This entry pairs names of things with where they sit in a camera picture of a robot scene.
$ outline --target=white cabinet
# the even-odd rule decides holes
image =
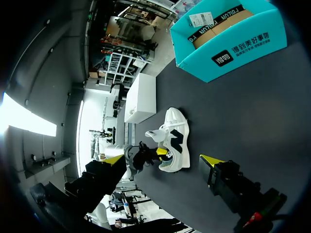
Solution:
[[[141,123],[156,114],[156,78],[140,73],[126,96],[124,122]]]

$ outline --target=white wall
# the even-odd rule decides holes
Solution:
[[[105,99],[108,98],[106,116],[113,116],[113,102],[115,96],[98,90],[86,90],[84,97],[84,105],[81,114],[80,134],[79,134],[79,157],[81,172],[85,170],[85,165],[91,159],[91,145],[89,130],[101,131],[103,125],[103,114]],[[117,119],[109,118],[105,122],[105,130],[117,126]],[[105,148],[107,145],[105,140],[100,140],[100,147]]]

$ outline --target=black table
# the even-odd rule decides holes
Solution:
[[[157,114],[136,125],[136,142],[158,129],[169,107],[188,118],[190,169],[171,174],[157,164],[135,182],[156,204],[203,233],[232,232],[237,214],[214,197],[198,171],[199,155],[240,164],[244,175],[288,200],[288,214],[308,184],[311,168],[311,65],[287,27],[288,47],[205,83],[172,61],[157,77]]]

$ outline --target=bottle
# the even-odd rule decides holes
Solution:
[[[202,0],[192,0],[194,5],[198,4],[199,2],[201,2]]]
[[[176,11],[177,19],[180,19],[186,12],[185,11]]]
[[[185,6],[185,11],[188,12],[189,10],[192,9],[192,7],[194,7],[194,4],[187,4],[187,3],[183,3],[183,5]]]

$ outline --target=sneaker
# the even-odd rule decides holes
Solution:
[[[165,115],[164,124],[154,131],[146,132],[160,148],[168,150],[169,161],[163,161],[159,169],[166,172],[176,172],[190,167],[190,155],[187,147],[189,126],[184,115],[176,108],[169,108]]]

